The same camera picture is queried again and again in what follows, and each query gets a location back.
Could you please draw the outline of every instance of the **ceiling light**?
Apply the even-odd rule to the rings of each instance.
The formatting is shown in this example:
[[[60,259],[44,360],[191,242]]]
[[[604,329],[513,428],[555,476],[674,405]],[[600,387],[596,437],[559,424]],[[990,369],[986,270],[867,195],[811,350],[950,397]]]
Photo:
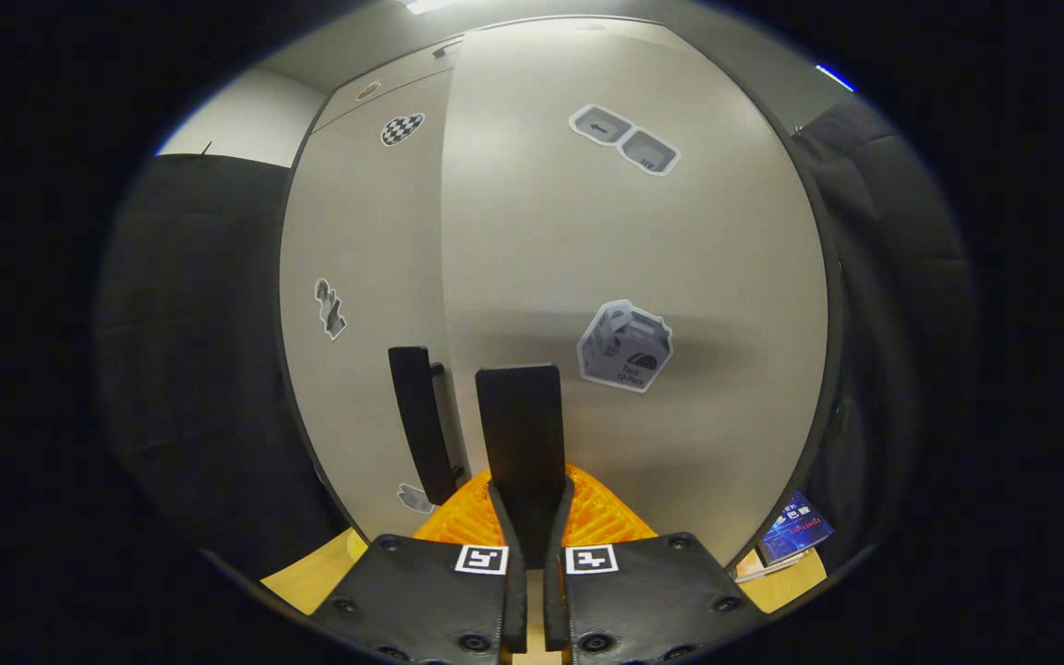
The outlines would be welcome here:
[[[448,7],[451,4],[461,3],[462,0],[400,0],[405,7],[414,14],[425,14],[434,10]]]
[[[828,74],[829,79],[832,79],[836,83],[844,85],[844,87],[847,87],[849,93],[857,93],[857,89],[853,89],[851,85],[844,83],[844,81],[841,81],[838,76],[835,76],[831,71],[828,71],[827,67],[822,65],[815,65],[815,68],[816,70],[822,71],[825,72],[825,74]]]

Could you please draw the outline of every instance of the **black fabric wall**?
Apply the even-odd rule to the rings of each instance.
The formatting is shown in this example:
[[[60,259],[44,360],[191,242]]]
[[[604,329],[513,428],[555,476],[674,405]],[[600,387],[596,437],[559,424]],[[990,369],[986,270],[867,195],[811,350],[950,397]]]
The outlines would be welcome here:
[[[819,185],[844,273],[841,388],[805,486],[836,530],[817,548],[831,572],[892,529],[936,521],[920,504],[909,511],[905,492],[947,486],[959,466],[980,316],[946,195],[896,128],[851,97],[802,128],[795,146]]]
[[[278,362],[288,173],[236,157],[153,159],[116,214],[95,316],[115,455],[190,543],[251,578],[347,527],[304,450]]]

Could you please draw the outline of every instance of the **cabinet door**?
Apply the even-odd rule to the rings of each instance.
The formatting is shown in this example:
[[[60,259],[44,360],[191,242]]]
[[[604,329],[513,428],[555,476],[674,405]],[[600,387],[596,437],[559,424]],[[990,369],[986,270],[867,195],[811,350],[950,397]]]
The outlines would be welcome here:
[[[382,67],[359,77],[347,84],[340,85],[331,100],[322,106],[314,131],[322,130],[347,111],[355,109],[376,98],[383,97],[393,89],[419,81],[427,76],[449,71],[454,68],[458,59],[461,38],[448,38],[445,41],[428,46],[426,49],[410,53],[394,60]]]
[[[451,72],[376,97],[314,132],[284,215],[280,307],[290,383],[306,433],[368,538],[413,534],[428,517],[397,496],[421,487],[388,369],[388,347],[447,355],[440,283],[439,169]],[[382,130],[425,119],[401,143]],[[316,282],[340,300],[334,340]],[[452,371],[436,382],[451,382]]]
[[[586,104],[642,127],[679,160],[651,176],[579,135],[570,116]],[[455,370],[555,363],[566,459],[659,533],[693,531],[727,564],[784,498],[827,348],[822,249],[780,138],[720,68],[651,24],[468,33],[447,117]],[[643,395],[578,371],[579,338],[620,298],[675,332],[668,365]],[[456,390],[478,471],[476,386],[462,380]]]

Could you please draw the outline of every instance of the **book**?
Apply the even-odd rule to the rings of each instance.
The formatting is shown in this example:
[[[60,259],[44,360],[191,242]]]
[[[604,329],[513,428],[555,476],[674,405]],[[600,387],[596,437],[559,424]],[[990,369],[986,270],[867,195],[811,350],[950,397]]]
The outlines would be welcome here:
[[[774,526],[761,537],[758,555],[766,568],[822,543],[832,534],[827,519],[819,515],[802,493],[795,493]]]
[[[768,576],[769,572],[774,572],[775,570],[781,570],[782,568],[789,567],[789,565],[798,564],[807,554],[807,550],[803,550],[793,556],[786,556],[786,559],[777,564],[763,565],[761,556],[758,556],[758,548],[754,548],[750,550],[750,554],[747,554],[742,560],[742,564],[738,564],[738,567],[736,567],[736,576],[734,576],[733,581],[736,584],[742,584],[742,582],[757,580],[757,578]]]

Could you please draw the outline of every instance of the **ceiling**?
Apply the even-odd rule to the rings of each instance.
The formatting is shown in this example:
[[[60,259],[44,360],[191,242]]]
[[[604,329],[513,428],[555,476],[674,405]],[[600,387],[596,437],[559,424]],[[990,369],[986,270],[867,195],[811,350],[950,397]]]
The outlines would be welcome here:
[[[731,63],[735,79],[755,93],[788,131],[850,94],[816,71],[813,60],[759,26],[688,0],[467,0],[416,16],[396,0],[373,0],[259,66],[331,93],[443,38],[486,24],[559,14],[641,17],[670,27],[697,49]]]

